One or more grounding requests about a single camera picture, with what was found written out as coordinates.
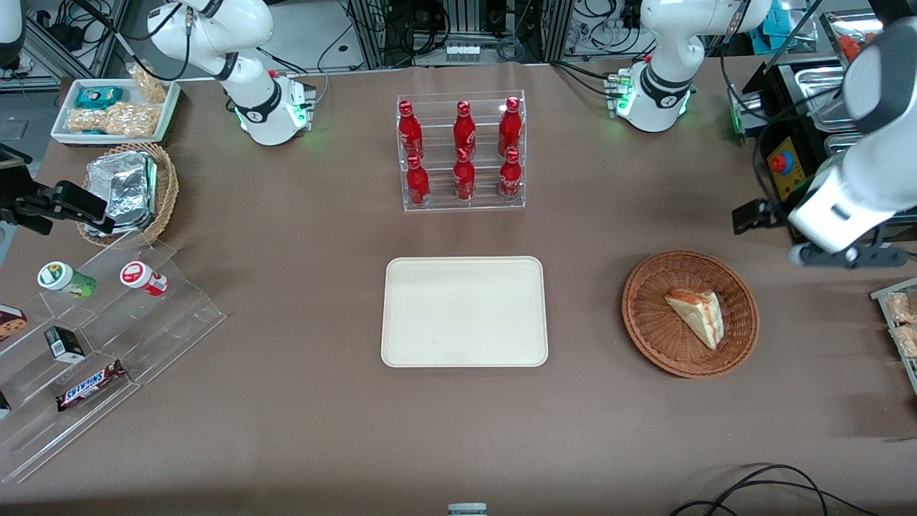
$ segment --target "white tray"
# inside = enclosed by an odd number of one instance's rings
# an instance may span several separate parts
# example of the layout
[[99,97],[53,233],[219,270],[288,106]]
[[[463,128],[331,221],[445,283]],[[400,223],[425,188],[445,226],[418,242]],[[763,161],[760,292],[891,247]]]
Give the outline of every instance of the white tray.
[[396,258],[385,273],[390,367],[537,367],[547,360],[545,283],[532,256]]
[[160,122],[156,124],[156,130],[150,138],[136,138],[120,134],[86,134],[82,132],[73,132],[67,129],[67,120],[70,118],[70,110],[76,105],[76,96],[83,88],[97,88],[103,86],[120,86],[124,90],[121,100],[130,104],[147,104],[143,94],[134,84],[133,79],[77,79],[73,81],[67,96],[61,103],[61,111],[54,120],[54,127],[51,128],[51,137],[60,143],[68,145],[121,145],[124,143],[156,143],[162,141],[166,135],[166,129],[169,128],[169,122],[175,106],[178,105],[178,97],[182,92],[182,87],[178,83],[165,83],[166,100],[162,103],[162,115]]

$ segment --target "small black box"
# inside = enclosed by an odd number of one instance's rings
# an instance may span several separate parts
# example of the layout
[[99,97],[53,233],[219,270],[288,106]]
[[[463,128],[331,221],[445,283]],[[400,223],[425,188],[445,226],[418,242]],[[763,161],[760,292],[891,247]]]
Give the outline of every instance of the small black box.
[[76,333],[70,330],[51,326],[45,330],[45,340],[48,341],[51,356],[58,362],[76,364],[86,357],[86,353],[80,347],[80,341],[76,338]]

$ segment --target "table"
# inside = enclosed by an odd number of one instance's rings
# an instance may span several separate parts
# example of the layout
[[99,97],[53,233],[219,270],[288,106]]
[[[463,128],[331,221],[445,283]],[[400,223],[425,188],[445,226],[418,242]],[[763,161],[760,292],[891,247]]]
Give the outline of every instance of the table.
[[[758,63],[730,59],[736,83]],[[0,503],[17,504],[4,514],[436,515],[460,501],[500,516],[667,514],[764,462],[880,513],[913,513],[917,403],[867,295],[913,267],[796,269],[784,230],[732,234],[730,211],[760,192],[716,62],[662,134],[610,120],[598,95],[544,65],[332,82],[315,129],[277,148],[239,130],[217,84],[183,85],[168,148],[181,192],[162,238],[230,316],[25,483],[3,485]],[[525,210],[404,214],[395,97],[518,88]],[[100,153],[52,142],[41,179],[77,180]],[[670,376],[624,331],[630,270],[682,247],[732,265],[760,309],[757,348],[720,379]],[[0,270],[4,301],[37,294],[47,261],[96,251],[69,222],[49,237],[20,231]],[[382,363],[391,259],[516,254],[544,264],[546,364]],[[785,488],[735,498],[745,515],[819,513]]]

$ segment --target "acrylic bottle rack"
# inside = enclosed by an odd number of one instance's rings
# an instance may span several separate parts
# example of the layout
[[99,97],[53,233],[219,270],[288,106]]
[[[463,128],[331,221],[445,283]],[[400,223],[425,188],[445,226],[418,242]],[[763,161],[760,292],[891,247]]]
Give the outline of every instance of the acrylic bottle rack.
[[[519,195],[510,202],[497,196],[500,183],[500,167],[503,157],[497,152],[500,120],[506,110],[506,99],[517,96],[520,100],[519,116],[522,118],[522,134],[519,136],[519,164],[522,178]],[[411,101],[414,114],[420,121],[424,135],[424,159],[422,165],[430,178],[430,204],[419,207],[411,202],[407,187],[407,154],[398,136],[398,104],[395,104],[395,143],[398,148],[399,172],[402,182],[402,203],[404,211],[457,211],[464,209],[519,209],[525,207],[525,129],[526,102],[524,90],[494,91],[476,93],[446,93],[432,95],[398,95],[398,103]],[[477,150],[471,160],[475,168],[474,197],[470,201],[458,200],[455,196],[455,179],[452,167],[456,163],[456,147],[452,126],[456,121],[456,104],[459,100],[471,103],[471,117],[477,130]]]
[[[21,482],[111,409],[151,382],[226,315],[188,282],[160,241],[128,233],[77,270],[94,277],[83,299],[45,291],[26,306],[28,326],[0,342],[0,392],[12,411],[0,420],[0,478]],[[153,297],[121,284],[128,262],[140,260],[165,275],[169,287]],[[44,332],[58,326],[76,333],[86,357],[55,361]],[[55,398],[116,359],[127,370],[100,392],[58,412]]]

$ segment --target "bread slice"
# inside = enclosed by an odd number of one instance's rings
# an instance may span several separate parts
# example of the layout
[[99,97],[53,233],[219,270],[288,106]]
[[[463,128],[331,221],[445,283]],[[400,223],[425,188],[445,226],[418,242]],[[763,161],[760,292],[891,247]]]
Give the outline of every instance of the bread slice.
[[688,324],[701,342],[716,350],[716,344],[720,343],[725,335],[725,328],[723,314],[720,312],[720,300],[712,290],[695,292],[687,288],[677,288],[668,293],[666,302]]

